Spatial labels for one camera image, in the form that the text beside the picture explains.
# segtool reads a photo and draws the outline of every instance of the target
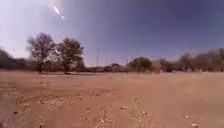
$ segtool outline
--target dirt ground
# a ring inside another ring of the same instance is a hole
[[[224,74],[0,72],[0,128],[223,128]]]

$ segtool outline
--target blue sky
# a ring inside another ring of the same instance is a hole
[[[54,11],[60,10],[63,20]],[[84,46],[88,66],[127,58],[177,59],[224,47],[223,0],[1,0],[0,46],[28,57],[27,38],[39,32]]]

